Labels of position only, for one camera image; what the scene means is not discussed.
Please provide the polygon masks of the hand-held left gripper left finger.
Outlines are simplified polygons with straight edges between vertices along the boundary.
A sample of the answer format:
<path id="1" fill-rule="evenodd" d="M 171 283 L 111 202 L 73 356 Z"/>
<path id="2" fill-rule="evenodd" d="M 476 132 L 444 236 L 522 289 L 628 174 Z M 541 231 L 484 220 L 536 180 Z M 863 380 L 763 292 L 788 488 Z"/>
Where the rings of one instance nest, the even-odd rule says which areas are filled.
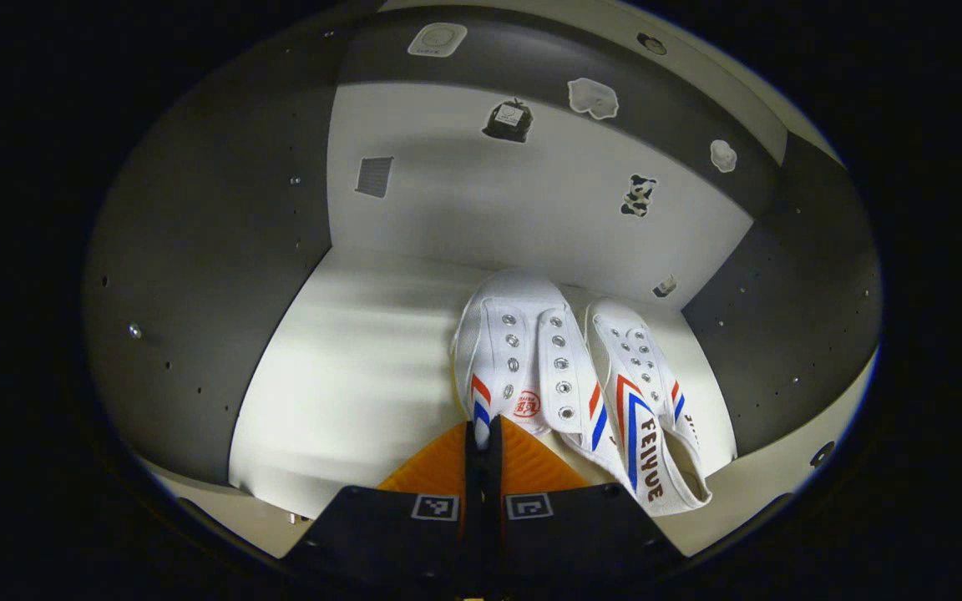
<path id="1" fill-rule="evenodd" d="M 451 427 L 375 487 L 345 486 L 284 557 L 344 589 L 461 589 L 484 567 L 484 454 Z"/>

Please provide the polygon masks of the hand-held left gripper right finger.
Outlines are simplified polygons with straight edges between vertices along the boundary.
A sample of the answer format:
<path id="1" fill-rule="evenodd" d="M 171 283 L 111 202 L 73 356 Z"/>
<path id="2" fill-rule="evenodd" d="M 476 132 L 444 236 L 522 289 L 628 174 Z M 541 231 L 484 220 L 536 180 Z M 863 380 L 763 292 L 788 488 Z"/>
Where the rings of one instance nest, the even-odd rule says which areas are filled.
<path id="1" fill-rule="evenodd" d="M 484 452 L 489 589 L 637 589 L 686 557 L 618 482 L 591 484 L 558 454 L 493 419 Z"/>

